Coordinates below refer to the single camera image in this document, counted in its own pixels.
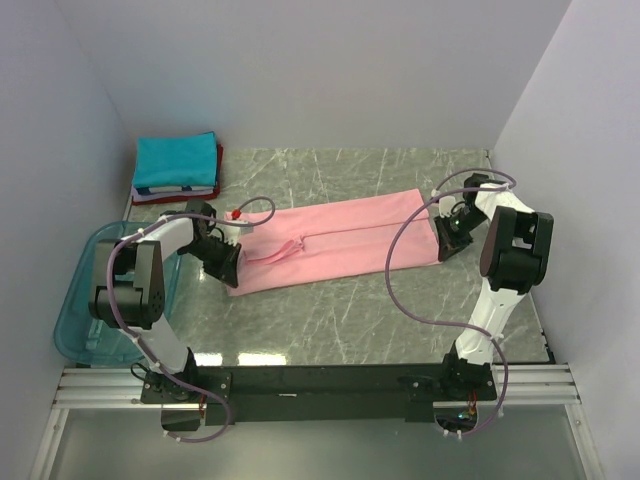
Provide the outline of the pink t shirt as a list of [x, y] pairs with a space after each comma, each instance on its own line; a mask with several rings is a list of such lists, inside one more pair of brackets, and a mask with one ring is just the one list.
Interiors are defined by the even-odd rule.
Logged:
[[382, 272], [404, 221], [423, 205], [419, 190], [278, 210], [239, 243], [238, 297]]

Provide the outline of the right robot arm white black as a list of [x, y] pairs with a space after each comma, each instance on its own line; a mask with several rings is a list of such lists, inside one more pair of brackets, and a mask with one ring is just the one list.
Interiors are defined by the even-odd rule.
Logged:
[[473, 243], [472, 231], [488, 224], [479, 260], [480, 295], [438, 377], [440, 390], [452, 399], [487, 387], [492, 380], [497, 350], [493, 342], [515, 307], [543, 281], [554, 227], [551, 214], [532, 209], [511, 191], [513, 179], [492, 179], [489, 169], [465, 172], [469, 177], [461, 199], [442, 195], [434, 218], [440, 262], [465, 250]]

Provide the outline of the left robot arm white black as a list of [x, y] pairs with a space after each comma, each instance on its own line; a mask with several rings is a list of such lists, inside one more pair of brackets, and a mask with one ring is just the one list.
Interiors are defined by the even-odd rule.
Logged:
[[191, 255], [205, 273], [238, 286], [242, 228], [215, 221], [216, 210], [191, 200], [184, 211], [168, 211], [138, 233], [98, 241], [94, 250], [88, 308], [91, 316], [119, 330], [136, 345], [152, 372], [168, 373], [164, 389], [176, 401], [193, 399], [200, 378], [193, 352], [176, 336], [165, 315], [164, 263]]

